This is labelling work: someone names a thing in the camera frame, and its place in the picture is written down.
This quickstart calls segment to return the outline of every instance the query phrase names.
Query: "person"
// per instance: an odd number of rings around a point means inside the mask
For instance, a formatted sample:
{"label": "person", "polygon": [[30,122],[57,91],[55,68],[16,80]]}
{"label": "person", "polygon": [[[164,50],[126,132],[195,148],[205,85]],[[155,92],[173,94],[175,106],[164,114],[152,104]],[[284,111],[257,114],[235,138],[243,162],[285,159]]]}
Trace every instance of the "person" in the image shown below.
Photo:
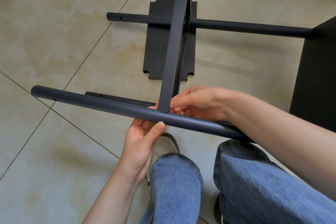
{"label": "person", "polygon": [[[172,98],[170,107],[180,115],[229,121],[302,179],[251,143],[221,143],[213,180],[222,223],[336,223],[336,133],[253,96],[217,87],[192,86]],[[155,154],[165,127],[133,120],[120,161],[83,223],[125,223],[149,168],[150,201],[140,223],[196,223],[203,179],[177,147]],[[173,137],[164,139],[176,145]]]}

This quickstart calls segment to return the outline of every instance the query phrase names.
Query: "person's left hand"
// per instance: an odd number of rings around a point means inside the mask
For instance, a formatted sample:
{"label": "person's left hand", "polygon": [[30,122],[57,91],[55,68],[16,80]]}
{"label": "person's left hand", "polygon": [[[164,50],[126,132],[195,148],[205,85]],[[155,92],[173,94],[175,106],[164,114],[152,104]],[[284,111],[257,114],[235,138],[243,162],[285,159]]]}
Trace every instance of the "person's left hand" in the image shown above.
{"label": "person's left hand", "polygon": [[163,122],[133,120],[127,130],[124,148],[116,168],[128,182],[138,185],[144,179],[151,164],[155,143],[165,129],[166,125]]}

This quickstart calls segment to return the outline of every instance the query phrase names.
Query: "metal rod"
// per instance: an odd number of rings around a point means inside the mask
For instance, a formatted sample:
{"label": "metal rod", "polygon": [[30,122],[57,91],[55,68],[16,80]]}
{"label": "metal rod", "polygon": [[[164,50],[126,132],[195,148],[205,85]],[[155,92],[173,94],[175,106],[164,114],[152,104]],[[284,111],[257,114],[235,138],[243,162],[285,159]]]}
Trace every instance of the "metal rod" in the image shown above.
{"label": "metal rod", "polygon": [[179,73],[184,45],[184,39],[181,45],[181,38],[186,17],[187,4],[190,5],[188,0],[175,0],[174,3],[158,107],[160,112],[169,112],[170,100],[179,88]]}
{"label": "metal rod", "polygon": [[222,136],[246,142],[253,142],[238,128],[232,125],[219,124],[214,121],[202,120],[174,113],[158,112],[156,110],[137,105],[82,95],[64,90],[57,90],[39,85],[36,85],[31,89],[31,94],[37,98],[54,100],[66,104],[114,113],[141,120],[148,120],[152,122],[162,121],[166,125],[177,128],[184,128],[211,135]]}
{"label": "metal rod", "polygon": [[121,103],[127,103],[127,104],[131,104],[131,105],[138,105],[138,106],[142,106],[142,107],[155,106],[155,103],[152,103],[152,102],[146,102],[146,101],[141,101],[141,100],[136,100],[136,99],[131,99],[131,98],[117,97],[117,96],[106,95],[106,94],[90,92],[90,91],[87,91],[85,93],[85,95],[96,97],[96,98],[103,98],[103,99],[118,101],[118,102],[121,102]]}
{"label": "metal rod", "polygon": [[[108,13],[108,18],[116,21],[119,13]],[[154,25],[170,26],[171,17],[168,16],[154,16],[154,15],[140,15],[138,14],[123,14],[123,22],[136,22]],[[246,22],[233,22],[233,21],[217,21],[217,20],[203,20],[203,19],[190,19],[191,28],[204,28],[212,30],[224,30],[242,33],[252,33],[261,35],[276,35],[288,36],[298,38],[309,38],[313,34],[311,28],[277,26],[267,24],[256,24]]]}

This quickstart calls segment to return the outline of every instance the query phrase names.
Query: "denim pant leg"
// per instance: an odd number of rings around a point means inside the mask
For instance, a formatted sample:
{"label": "denim pant leg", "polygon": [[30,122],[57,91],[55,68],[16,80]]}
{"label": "denim pant leg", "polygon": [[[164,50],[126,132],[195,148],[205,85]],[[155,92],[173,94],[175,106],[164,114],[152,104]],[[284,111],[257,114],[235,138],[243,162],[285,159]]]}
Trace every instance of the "denim pant leg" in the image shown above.
{"label": "denim pant leg", "polygon": [[250,143],[218,146],[213,180],[225,223],[336,223],[336,203]]}
{"label": "denim pant leg", "polygon": [[150,171],[150,201],[139,223],[195,224],[203,179],[194,162],[182,154],[162,155]]}

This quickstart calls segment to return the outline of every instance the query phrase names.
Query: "person's right arm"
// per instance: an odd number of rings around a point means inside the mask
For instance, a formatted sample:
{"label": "person's right arm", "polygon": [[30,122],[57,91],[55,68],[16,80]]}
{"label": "person's right arm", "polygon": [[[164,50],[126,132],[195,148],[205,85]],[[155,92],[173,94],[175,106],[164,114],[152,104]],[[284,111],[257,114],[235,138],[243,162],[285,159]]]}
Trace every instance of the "person's right arm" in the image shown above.
{"label": "person's right arm", "polygon": [[336,133],[248,94],[192,86],[171,100],[171,111],[227,120],[308,184],[336,200]]}

